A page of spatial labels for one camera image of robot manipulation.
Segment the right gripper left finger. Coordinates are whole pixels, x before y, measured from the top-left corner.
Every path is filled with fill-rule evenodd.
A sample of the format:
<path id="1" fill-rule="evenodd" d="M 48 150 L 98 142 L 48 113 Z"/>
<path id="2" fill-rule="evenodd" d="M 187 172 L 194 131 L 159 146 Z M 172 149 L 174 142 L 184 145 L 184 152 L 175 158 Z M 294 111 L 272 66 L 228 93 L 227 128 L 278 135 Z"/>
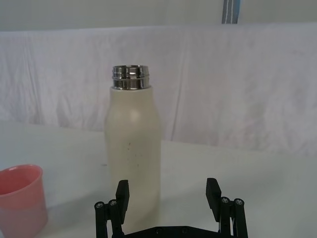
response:
<path id="1" fill-rule="evenodd" d="M 123 238 L 125 234 L 122 230 L 125 214 L 129 202 L 129 183 L 128 180 L 121 180 L 118 183 L 115 199 L 107 204 L 102 201 L 94 205 L 96 238 L 107 238 L 107 221 L 111 221 L 112 238 Z"/>

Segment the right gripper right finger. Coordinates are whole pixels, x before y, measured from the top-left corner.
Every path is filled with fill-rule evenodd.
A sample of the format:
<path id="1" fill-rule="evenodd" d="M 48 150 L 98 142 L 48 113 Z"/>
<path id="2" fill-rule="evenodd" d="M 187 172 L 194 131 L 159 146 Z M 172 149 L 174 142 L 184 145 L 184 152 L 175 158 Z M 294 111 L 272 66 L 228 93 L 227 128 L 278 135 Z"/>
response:
<path id="1" fill-rule="evenodd" d="M 221 195 L 221 189 L 215 178 L 208 178 L 206 183 L 206 198 L 218 223 L 218 232 L 213 238 L 247 238 L 245 202 L 236 198 L 230 200 Z"/>

